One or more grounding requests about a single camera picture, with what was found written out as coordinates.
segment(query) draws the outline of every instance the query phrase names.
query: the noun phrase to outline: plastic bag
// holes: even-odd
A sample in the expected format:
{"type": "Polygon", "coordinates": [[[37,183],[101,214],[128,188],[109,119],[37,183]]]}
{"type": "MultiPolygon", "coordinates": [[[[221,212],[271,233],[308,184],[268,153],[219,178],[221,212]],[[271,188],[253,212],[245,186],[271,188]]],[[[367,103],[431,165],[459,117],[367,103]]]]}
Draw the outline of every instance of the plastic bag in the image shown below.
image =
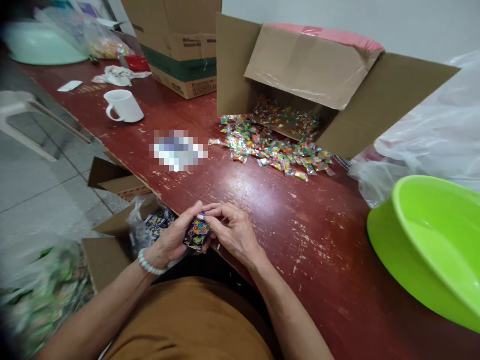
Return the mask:
{"type": "Polygon", "coordinates": [[[94,17],[70,9],[35,9],[35,19],[56,31],[85,54],[97,59],[117,59],[134,52],[94,17]]]}
{"type": "Polygon", "coordinates": [[[462,70],[352,161],[349,175],[371,208],[409,175],[445,179],[480,193],[480,51],[447,65],[462,70]]]}
{"type": "Polygon", "coordinates": [[[136,196],[131,203],[135,208],[126,222],[130,224],[131,248],[137,258],[140,250],[157,241],[163,230],[175,221],[175,216],[155,194],[136,196]]]}
{"type": "Polygon", "coordinates": [[[81,246],[69,241],[3,284],[0,302],[22,358],[35,355],[66,319],[94,296],[81,246]]]}

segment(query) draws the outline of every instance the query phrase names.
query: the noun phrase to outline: wooden table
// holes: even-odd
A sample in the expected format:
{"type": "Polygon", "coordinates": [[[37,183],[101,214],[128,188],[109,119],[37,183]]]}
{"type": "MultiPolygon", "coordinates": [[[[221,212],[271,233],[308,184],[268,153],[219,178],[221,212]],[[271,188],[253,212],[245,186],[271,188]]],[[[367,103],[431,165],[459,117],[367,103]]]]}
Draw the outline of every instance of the wooden table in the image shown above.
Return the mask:
{"type": "MultiPolygon", "coordinates": [[[[258,240],[320,329],[336,360],[480,359],[480,335],[433,313],[387,272],[370,245],[370,209],[358,184],[339,165],[305,183],[260,168],[254,159],[233,162],[230,151],[209,147],[203,167],[158,172],[150,166],[155,130],[203,131],[219,138],[216,93],[184,100],[153,78],[133,81],[145,119],[113,122],[105,114],[105,92],[113,85],[91,83],[106,65],[22,66],[136,176],[175,212],[196,200],[231,202],[250,214],[258,240]],[[71,80],[82,87],[57,89],[71,80]]],[[[225,249],[221,255],[249,278],[225,249]]]]}

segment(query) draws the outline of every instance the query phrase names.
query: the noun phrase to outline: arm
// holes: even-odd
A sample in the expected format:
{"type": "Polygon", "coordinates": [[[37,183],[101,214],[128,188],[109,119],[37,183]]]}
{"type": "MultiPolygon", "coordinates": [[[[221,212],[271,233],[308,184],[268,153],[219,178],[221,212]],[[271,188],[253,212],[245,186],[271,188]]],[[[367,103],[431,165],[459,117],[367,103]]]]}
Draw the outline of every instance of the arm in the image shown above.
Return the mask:
{"type": "Polygon", "coordinates": [[[317,326],[260,247],[246,212],[234,205],[208,205],[205,221],[220,243],[247,267],[265,300],[286,360],[333,356],[317,326]],[[217,217],[225,217],[225,226],[217,217]]]}
{"type": "MultiPolygon", "coordinates": [[[[188,226],[203,211],[199,201],[184,212],[151,248],[145,259],[157,269],[179,259],[188,226]]],[[[206,252],[208,243],[202,249],[206,252]]],[[[136,260],[114,282],[70,318],[37,354],[43,359],[98,359],[148,290],[156,276],[136,260]]]]}

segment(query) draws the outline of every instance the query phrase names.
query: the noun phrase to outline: white bead bracelet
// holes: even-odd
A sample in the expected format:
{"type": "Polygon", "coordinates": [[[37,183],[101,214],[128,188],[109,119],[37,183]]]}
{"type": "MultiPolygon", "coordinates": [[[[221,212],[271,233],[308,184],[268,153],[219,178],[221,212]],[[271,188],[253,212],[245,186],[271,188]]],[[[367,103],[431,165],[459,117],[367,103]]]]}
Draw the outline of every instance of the white bead bracelet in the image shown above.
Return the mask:
{"type": "Polygon", "coordinates": [[[138,260],[140,261],[140,265],[142,268],[144,268],[146,271],[148,271],[150,274],[154,274],[154,275],[157,275],[157,276],[160,276],[164,273],[167,272],[167,268],[166,269],[163,269],[163,270],[160,270],[160,269],[157,269],[157,268],[154,268],[152,265],[150,265],[148,263],[147,260],[145,260],[145,251],[147,250],[148,248],[143,248],[142,250],[140,250],[140,252],[138,253],[138,260]]]}

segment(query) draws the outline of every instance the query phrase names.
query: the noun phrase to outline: tiled floor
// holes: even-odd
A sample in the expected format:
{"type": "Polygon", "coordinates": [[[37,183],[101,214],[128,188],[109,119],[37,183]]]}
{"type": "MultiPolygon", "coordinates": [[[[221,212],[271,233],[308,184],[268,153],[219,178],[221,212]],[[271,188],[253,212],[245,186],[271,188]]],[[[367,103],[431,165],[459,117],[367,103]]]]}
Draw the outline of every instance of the tiled floor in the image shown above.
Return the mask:
{"type": "MultiPolygon", "coordinates": [[[[77,122],[14,63],[2,67],[0,90],[36,95],[71,125],[77,122]]],[[[10,123],[58,161],[49,162],[0,132],[0,281],[64,240],[100,237],[96,224],[124,209],[119,197],[87,187],[94,156],[107,159],[97,140],[87,145],[43,115],[22,114],[10,123]]]]}

